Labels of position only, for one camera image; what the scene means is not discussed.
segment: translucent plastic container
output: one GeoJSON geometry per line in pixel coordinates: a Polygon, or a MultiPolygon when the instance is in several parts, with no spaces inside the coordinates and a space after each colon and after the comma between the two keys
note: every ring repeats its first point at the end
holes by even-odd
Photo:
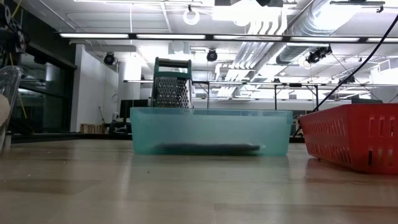
{"type": "Polygon", "coordinates": [[[250,153],[284,156],[291,111],[131,108],[140,154],[250,153]]]}
{"type": "Polygon", "coordinates": [[[23,70],[17,66],[0,70],[0,155],[22,73],[23,70]]]}

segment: table surface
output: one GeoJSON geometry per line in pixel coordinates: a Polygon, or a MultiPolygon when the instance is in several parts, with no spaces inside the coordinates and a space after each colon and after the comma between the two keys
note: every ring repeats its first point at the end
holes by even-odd
{"type": "Polygon", "coordinates": [[[16,144],[0,223],[397,223],[398,178],[310,157],[134,155],[131,141],[16,144]]]}

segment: red plastic basket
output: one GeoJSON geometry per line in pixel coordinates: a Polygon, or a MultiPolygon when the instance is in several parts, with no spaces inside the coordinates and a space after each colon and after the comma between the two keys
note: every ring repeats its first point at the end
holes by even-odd
{"type": "Polygon", "coordinates": [[[343,105],[300,118],[311,156],[356,171],[398,174],[398,104],[343,105]]]}

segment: metal grater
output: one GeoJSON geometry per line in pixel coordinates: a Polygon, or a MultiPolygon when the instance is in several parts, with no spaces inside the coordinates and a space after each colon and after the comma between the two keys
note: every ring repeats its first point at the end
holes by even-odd
{"type": "Polygon", "coordinates": [[[190,108],[190,81],[176,77],[159,77],[154,83],[154,107],[190,108]]]}
{"type": "Polygon", "coordinates": [[[153,107],[192,108],[190,61],[156,59],[154,86],[152,89],[153,107]],[[159,67],[188,68],[188,73],[159,72],[159,67]]]}

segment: teal plastic bin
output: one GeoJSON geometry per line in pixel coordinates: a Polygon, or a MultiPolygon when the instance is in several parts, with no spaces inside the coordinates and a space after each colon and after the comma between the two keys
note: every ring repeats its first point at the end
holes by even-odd
{"type": "Polygon", "coordinates": [[[139,154],[284,156],[291,111],[131,108],[134,151],[139,154]]]}

